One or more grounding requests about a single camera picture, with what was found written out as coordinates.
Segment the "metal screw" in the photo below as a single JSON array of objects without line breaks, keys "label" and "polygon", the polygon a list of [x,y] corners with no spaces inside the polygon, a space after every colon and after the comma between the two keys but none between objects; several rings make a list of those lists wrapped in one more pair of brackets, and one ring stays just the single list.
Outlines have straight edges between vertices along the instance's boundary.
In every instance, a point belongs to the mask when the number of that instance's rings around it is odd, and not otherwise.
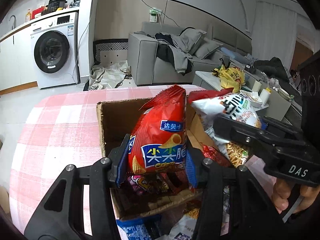
[{"label": "metal screw", "polygon": [[104,157],[104,158],[102,158],[102,159],[100,160],[100,162],[101,162],[102,164],[107,164],[107,163],[110,162],[110,159],[107,158],[107,157]]},{"label": "metal screw", "polygon": [[244,166],[244,165],[240,165],[240,166],[238,167],[238,169],[239,169],[240,171],[247,171],[247,170],[248,170],[248,168],[247,168],[246,166]]},{"label": "metal screw", "polygon": [[204,163],[205,165],[210,165],[212,162],[213,162],[213,160],[211,160],[211,159],[209,159],[209,158],[205,158],[205,159],[203,160],[203,163]]},{"label": "metal screw", "polygon": [[75,168],[73,164],[69,164],[66,166],[66,171],[72,171]]}]

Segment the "cabinet door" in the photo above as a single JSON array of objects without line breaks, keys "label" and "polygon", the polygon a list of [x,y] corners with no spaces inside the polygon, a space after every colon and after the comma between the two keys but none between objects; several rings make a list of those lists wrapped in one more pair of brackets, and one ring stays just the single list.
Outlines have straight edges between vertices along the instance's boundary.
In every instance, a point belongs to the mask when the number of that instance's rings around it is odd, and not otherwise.
[{"label": "cabinet door", "polygon": [[34,59],[31,51],[31,27],[18,31],[14,35],[14,47],[17,51],[17,59],[19,65],[19,76],[21,84],[36,81],[34,71]]},{"label": "cabinet door", "polygon": [[0,44],[0,90],[20,85],[17,51],[13,44],[13,35]]}]

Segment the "wooden baseboard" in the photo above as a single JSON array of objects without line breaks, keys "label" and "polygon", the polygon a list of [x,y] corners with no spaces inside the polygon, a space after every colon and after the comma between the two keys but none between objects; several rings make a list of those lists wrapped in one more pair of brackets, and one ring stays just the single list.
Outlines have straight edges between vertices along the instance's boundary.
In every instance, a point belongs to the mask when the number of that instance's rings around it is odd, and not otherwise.
[{"label": "wooden baseboard", "polygon": [[12,92],[17,92],[17,91],[28,89],[28,88],[35,88],[37,86],[38,86],[38,84],[37,84],[36,81],[35,82],[31,82],[31,83],[27,83],[27,84],[22,84],[22,85],[18,85],[18,86],[12,87],[12,88],[7,88],[7,89],[4,89],[4,90],[1,90],[0,91],[0,95],[5,95],[5,94],[9,94],[9,93],[12,93]]}]

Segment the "hand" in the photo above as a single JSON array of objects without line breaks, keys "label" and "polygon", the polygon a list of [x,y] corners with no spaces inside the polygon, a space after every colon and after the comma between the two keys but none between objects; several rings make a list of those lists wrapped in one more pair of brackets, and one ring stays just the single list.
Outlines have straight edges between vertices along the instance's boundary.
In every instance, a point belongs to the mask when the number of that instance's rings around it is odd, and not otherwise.
[{"label": "hand", "polygon": [[[319,191],[320,186],[316,188],[301,186],[300,194],[304,196],[304,199],[301,201],[300,205],[297,207],[294,213],[300,212],[310,207],[319,194]],[[290,196],[290,194],[291,188],[287,184],[287,182],[283,179],[277,179],[276,183],[273,186],[271,200],[279,213],[288,208],[288,197]]]}]

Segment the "yellow plastic bag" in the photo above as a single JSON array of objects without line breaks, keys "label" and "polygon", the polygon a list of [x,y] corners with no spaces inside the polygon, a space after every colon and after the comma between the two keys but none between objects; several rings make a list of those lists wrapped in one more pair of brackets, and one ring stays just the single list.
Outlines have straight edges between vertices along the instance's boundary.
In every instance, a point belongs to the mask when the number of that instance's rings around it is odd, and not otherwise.
[{"label": "yellow plastic bag", "polygon": [[233,93],[237,93],[241,89],[241,85],[244,84],[244,72],[237,67],[225,69],[225,67],[222,65],[219,70],[212,70],[212,75],[220,78],[221,87],[233,88]]}]

